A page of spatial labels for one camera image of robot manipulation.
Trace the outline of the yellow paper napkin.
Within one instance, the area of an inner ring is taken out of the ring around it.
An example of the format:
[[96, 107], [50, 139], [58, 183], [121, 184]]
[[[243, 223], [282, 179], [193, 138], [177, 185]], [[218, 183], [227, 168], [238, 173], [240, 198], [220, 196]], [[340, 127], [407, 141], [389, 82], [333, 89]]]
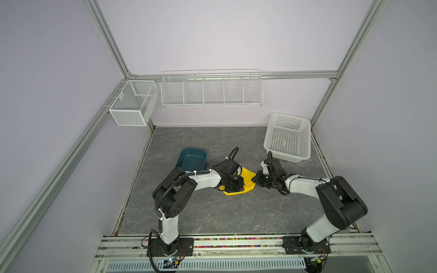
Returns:
[[220, 185], [218, 189], [224, 192], [227, 196], [239, 195], [243, 193], [247, 193], [253, 190], [256, 186], [256, 183], [252, 181], [252, 179], [256, 176], [256, 173], [249, 171], [248, 169], [242, 167], [241, 177], [243, 178], [243, 186], [241, 190], [233, 191], [226, 190], [224, 185]]

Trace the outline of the teal plastic tray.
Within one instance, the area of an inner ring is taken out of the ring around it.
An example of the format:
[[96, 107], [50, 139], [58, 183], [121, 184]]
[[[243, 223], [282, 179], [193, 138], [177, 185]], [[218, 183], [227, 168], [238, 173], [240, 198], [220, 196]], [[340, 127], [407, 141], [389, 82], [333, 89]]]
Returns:
[[207, 153], [203, 149], [186, 148], [181, 153], [175, 165], [185, 171], [203, 171], [207, 168]]

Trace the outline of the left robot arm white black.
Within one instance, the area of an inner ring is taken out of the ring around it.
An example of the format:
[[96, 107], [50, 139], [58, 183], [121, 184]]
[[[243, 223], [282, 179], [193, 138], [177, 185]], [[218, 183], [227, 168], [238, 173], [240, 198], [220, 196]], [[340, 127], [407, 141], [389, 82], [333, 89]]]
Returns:
[[239, 148], [235, 147], [224, 161], [203, 171], [185, 171], [176, 167], [157, 186], [152, 197], [161, 243], [170, 246], [179, 239], [179, 215], [194, 192], [211, 188], [231, 195], [245, 190], [244, 168], [234, 160], [238, 151]]

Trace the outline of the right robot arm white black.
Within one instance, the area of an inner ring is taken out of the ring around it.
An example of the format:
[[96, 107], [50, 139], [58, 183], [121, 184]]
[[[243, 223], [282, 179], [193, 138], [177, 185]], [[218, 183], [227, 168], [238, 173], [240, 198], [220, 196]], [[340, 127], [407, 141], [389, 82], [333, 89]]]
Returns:
[[275, 189], [287, 196], [298, 193], [318, 199], [323, 215], [300, 233], [298, 246], [306, 252], [326, 243], [331, 235], [345, 230], [368, 213], [362, 198], [342, 176], [314, 178], [287, 173], [273, 153], [261, 162], [252, 181], [264, 188]]

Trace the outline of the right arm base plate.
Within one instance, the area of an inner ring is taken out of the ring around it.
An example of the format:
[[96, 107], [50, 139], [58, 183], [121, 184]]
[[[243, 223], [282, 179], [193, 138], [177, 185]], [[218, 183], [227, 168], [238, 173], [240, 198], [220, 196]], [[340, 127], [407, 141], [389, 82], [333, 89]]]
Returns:
[[331, 254], [328, 240], [313, 242], [305, 236], [292, 235], [284, 236], [282, 247], [286, 254]]

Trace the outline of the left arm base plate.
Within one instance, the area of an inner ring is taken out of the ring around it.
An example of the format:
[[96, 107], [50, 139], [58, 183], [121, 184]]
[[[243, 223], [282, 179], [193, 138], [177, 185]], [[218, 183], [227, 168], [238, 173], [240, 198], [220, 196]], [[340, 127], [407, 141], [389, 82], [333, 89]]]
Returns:
[[152, 257], [164, 257], [164, 256], [180, 256], [191, 257], [194, 250], [194, 238], [177, 238], [169, 245], [165, 244], [163, 240], [158, 238], [152, 238], [149, 243], [147, 254], [151, 254]]

